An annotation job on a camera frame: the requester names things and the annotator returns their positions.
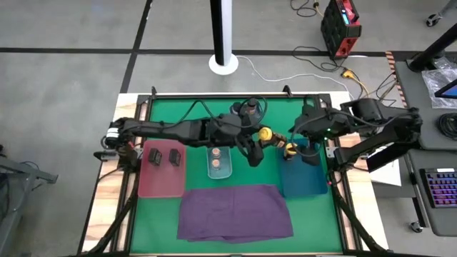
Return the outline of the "grey metal stand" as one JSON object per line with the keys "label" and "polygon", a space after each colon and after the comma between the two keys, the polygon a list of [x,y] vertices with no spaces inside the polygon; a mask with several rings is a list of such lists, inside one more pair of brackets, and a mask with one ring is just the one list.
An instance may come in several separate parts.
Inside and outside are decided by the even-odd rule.
{"label": "grey metal stand", "polygon": [[0,231],[12,229],[19,220],[29,194],[40,187],[35,182],[54,184],[58,176],[42,171],[33,161],[15,161],[0,144]]}

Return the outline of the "black table frame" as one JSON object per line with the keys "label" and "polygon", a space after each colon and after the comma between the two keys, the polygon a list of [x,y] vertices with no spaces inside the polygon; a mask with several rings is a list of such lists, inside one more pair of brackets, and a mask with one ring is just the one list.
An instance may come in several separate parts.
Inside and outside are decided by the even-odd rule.
{"label": "black table frame", "polygon": [[[262,96],[265,99],[298,99],[311,94],[325,94],[331,99],[335,108],[350,101],[346,91],[295,91],[289,97],[284,91],[279,92],[240,92],[240,93],[157,93],[149,100],[151,93],[119,94],[113,120],[129,117],[139,121],[149,120],[152,105],[159,99],[247,99],[248,96]],[[338,199],[344,198],[350,214],[354,214],[360,224],[367,230],[375,243],[387,249],[386,236],[378,210],[369,173],[351,169],[340,179],[339,173],[333,175],[330,189],[339,224],[342,252],[323,253],[131,253],[136,207],[139,187],[139,171],[135,168],[116,171],[100,181],[96,181],[86,225],[79,244],[80,257],[250,257],[250,256],[342,256],[349,250],[362,250],[369,253],[368,246],[362,243],[358,231],[341,208]]]}

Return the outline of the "purple cloth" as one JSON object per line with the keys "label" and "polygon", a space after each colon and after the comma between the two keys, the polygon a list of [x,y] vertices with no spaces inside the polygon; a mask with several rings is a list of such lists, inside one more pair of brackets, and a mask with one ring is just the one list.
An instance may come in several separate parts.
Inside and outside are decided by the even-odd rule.
{"label": "purple cloth", "polygon": [[290,213],[275,185],[193,189],[181,199],[178,239],[248,243],[292,236]]}

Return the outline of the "grey desk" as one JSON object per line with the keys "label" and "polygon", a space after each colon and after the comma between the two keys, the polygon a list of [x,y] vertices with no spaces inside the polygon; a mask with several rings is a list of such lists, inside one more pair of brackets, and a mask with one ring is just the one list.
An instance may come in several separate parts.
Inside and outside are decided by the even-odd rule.
{"label": "grey desk", "polygon": [[457,208],[434,208],[428,199],[420,171],[427,168],[454,168],[457,171],[457,141],[445,137],[436,127],[439,116],[452,113],[452,109],[434,109],[428,88],[420,72],[408,68],[405,61],[395,64],[406,105],[416,107],[423,119],[419,147],[405,156],[406,168],[416,184],[413,186],[421,207],[424,226],[437,236],[457,237]]}

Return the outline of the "red and black case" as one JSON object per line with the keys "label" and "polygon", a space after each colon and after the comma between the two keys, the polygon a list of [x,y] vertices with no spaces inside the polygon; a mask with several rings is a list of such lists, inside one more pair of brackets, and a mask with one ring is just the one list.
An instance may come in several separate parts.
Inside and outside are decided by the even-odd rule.
{"label": "red and black case", "polygon": [[321,33],[331,60],[347,58],[361,36],[362,26],[353,0],[330,0]]}

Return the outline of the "clear plastic bag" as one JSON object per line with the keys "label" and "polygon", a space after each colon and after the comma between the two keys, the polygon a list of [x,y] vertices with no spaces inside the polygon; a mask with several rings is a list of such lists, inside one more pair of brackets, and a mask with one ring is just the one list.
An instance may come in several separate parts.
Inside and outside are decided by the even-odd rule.
{"label": "clear plastic bag", "polygon": [[457,109],[457,69],[422,71],[433,109]]}

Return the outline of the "white pole with round base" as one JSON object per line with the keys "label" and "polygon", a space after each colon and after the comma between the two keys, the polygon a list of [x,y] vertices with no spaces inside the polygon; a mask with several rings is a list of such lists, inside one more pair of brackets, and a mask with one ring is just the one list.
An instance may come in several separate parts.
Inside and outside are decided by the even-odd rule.
{"label": "white pole with round base", "polygon": [[232,53],[233,0],[210,0],[210,10],[214,54],[209,68],[215,74],[229,75],[238,68],[238,59]]}

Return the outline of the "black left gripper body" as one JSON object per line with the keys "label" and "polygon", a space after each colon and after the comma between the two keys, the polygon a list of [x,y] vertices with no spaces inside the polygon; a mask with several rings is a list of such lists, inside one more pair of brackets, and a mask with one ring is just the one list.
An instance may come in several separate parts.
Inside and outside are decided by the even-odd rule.
{"label": "black left gripper body", "polygon": [[217,146],[246,147],[259,131],[259,120],[248,114],[221,114],[214,118],[214,143]]}

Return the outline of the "pink plastic bin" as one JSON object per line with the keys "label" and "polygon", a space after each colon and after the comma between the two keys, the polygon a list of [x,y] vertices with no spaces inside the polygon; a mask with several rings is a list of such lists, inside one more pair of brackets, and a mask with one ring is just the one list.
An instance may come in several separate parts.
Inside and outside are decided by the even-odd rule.
{"label": "pink plastic bin", "polygon": [[[151,148],[161,153],[161,164],[153,166],[148,161]],[[177,148],[181,154],[181,165],[172,166],[169,151]],[[138,196],[140,198],[180,198],[186,187],[186,147],[173,140],[147,140],[141,160]]]}

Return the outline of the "backlit keyboard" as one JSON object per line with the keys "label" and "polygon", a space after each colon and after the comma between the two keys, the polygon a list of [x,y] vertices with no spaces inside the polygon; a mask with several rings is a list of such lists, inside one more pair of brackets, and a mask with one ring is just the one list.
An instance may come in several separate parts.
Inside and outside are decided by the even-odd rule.
{"label": "backlit keyboard", "polygon": [[421,180],[433,208],[457,208],[457,170],[422,168]]}

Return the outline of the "striped hazard tape strip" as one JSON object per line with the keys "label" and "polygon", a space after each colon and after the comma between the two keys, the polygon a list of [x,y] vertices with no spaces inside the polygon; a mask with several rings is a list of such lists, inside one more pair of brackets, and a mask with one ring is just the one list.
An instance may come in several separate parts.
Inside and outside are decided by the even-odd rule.
{"label": "striped hazard tape strip", "polygon": [[395,86],[395,88],[396,88],[396,90],[398,92],[398,95],[400,96],[400,100],[401,100],[401,103],[402,103],[403,107],[407,107],[408,104],[406,103],[406,98],[405,98],[403,89],[402,89],[402,87],[401,87],[401,85],[400,85],[400,83],[398,81],[397,75],[396,75],[395,60],[394,60],[394,57],[393,57],[393,53],[391,51],[386,51],[385,55],[386,55],[390,70],[393,73],[393,78],[394,78],[393,85]]}

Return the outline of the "green table mat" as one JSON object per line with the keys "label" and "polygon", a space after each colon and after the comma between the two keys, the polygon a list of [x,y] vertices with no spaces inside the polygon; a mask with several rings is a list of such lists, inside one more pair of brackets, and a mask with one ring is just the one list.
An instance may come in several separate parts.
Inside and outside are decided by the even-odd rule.
{"label": "green table mat", "polygon": [[[159,99],[152,105],[152,121],[174,123],[189,109],[193,99]],[[229,112],[241,99],[206,99],[215,114]],[[288,130],[301,114],[303,99],[268,99],[262,124],[289,136]],[[207,176],[206,149],[187,148],[186,189],[271,184],[280,188],[275,148],[264,150],[265,158],[250,167],[237,148],[231,149],[233,173],[213,180]],[[136,207],[131,253],[323,253],[342,252],[339,224],[331,192],[303,198],[287,198],[293,236],[251,243],[188,242],[177,239],[180,198],[140,198]]]}

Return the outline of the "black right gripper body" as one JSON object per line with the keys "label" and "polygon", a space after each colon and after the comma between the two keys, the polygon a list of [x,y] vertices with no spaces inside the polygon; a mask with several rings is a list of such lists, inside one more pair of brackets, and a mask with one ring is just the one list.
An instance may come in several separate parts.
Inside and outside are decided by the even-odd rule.
{"label": "black right gripper body", "polygon": [[337,112],[335,108],[303,105],[301,114],[294,121],[292,137],[302,135],[312,142],[339,137],[339,125],[335,120]]}

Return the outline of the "white paper sheet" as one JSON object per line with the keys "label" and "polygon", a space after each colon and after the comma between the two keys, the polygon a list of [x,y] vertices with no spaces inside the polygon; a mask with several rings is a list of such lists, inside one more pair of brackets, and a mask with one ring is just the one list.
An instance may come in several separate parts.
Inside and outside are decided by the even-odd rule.
{"label": "white paper sheet", "polygon": [[398,159],[387,163],[385,166],[382,166],[369,174],[371,180],[374,182],[401,186],[401,173]]}

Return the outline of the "blue plastic bin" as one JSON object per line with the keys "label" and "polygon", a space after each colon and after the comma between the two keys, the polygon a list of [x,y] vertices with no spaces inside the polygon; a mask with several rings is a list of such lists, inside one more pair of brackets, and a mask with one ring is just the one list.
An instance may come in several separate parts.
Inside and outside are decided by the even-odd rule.
{"label": "blue plastic bin", "polygon": [[301,147],[309,145],[308,140],[303,138],[293,143],[296,155],[291,160],[284,160],[284,150],[278,150],[278,173],[282,195],[285,198],[301,198],[326,194],[326,172],[322,162],[318,166],[312,166],[301,160]]}

